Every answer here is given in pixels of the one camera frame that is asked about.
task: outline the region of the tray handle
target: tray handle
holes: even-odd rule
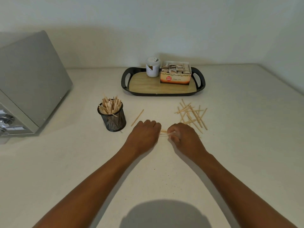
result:
[[[124,90],[130,92],[129,83],[130,83],[131,77],[136,73],[145,72],[145,71],[146,71],[145,68],[138,68],[138,67],[130,67],[130,68],[126,69],[123,76],[121,77],[121,87]],[[129,78],[128,84],[126,85],[126,77],[127,77],[128,73],[130,74],[130,78]]]
[[[198,69],[196,69],[194,67],[191,67],[191,71],[192,71],[192,75],[191,76],[194,79],[195,85],[196,85],[196,92],[199,92],[199,91],[203,90],[203,88],[205,88],[205,86],[206,86],[205,78],[204,78],[204,76],[202,75],[202,73]],[[194,73],[196,73],[199,76],[200,80],[201,80],[201,85],[200,86],[197,84],[197,82],[195,80],[195,77],[193,75]]]

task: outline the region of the hand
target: hand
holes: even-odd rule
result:
[[[136,155],[140,156],[156,144],[161,126],[160,123],[155,121],[139,121],[128,136],[125,145],[134,148]]]
[[[167,130],[168,133],[175,133],[170,135],[170,139],[174,142],[177,149],[184,155],[196,162],[196,159],[204,154],[208,154],[199,136],[193,128],[183,123],[174,124]]]

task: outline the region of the white jar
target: white jar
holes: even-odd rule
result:
[[[157,77],[159,76],[159,66],[161,64],[161,61],[156,57],[149,57],[146,60],[146,69],[147,69],[147,75],[149,77]]]

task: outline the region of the black tray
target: black tray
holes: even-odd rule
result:
[[[191,70],[192,70],[192,75],[191,77],[193,78],[194,82],[195,82],[195,85],[196,85],[196,91],[195,92],[191,92],[191,93],[174,93],[174,94],[147,94],[147,93],[137,93],[137,92],[132,92],[129,90],[129,83],[130,83],[130,80],[132,78],[132,76],[136,73],[139,73],[139,72],[146,72],[146,68],[138,68],[138,67],[130,67],[128,69],[125,70],[123,76],[121,77],[121,87],[130,92],[131,94],[133,95],[136,95],[136,96],[191,96],[191,95],[194,95],[195,93],[199,92],[199,91],[202,91],[205,86],[206,86],[206,82],[205,82],[205,78],[204,76],[202,75],[202,73],[194,68],[194,67],[191,67]],[[200,80],[201,80],[201,85],[198,86],[193,74],[196,73]],[[126,86],[126,77],[127,75],[130,74],[130,78],[128,80],[128,85]]]

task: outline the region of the forearm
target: forearm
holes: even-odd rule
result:
[[[295,226],[226,170],[212,155],[195,163],[206,173],[241,227],[294,228]]]
[[[88,227],[113,187],[135,159],[132,149],[123,146],[109,161],[53,207],[34,227]]]

